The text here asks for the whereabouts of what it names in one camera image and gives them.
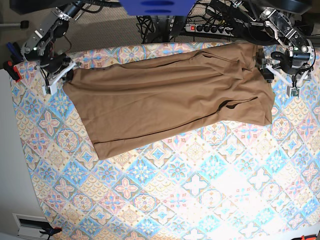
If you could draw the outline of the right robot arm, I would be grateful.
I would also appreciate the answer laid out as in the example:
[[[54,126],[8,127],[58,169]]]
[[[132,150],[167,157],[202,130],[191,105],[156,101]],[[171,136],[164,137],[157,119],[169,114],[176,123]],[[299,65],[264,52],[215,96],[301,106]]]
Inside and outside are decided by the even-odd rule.
[[[54,43],[65,36],[70,20],[84,5],[82,0],[77,0],[53,8],[21,48],[23,58],[36,63],[46,85],[71,64],[71,58],[65,52],[54,50]]]

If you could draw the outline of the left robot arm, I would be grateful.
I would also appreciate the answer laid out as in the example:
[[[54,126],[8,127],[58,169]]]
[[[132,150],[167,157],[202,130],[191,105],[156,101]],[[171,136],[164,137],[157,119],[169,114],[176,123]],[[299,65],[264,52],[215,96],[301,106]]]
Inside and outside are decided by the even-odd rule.
[[[291,22],[285,12],[302,15],[312,8],[311,0],[249,0],[253,16],[241,9],[242,0],[233,0],[232,6],[246,15],[252,22],[262,21],[264,28],[273,32],[272,37],[286,49],[285,54],[274,54],[280,68],[291,75],[289,83],[270,63],[262,65],[277,75],[287,86],[299,88],[313,70],[316,51],[312,42]]]

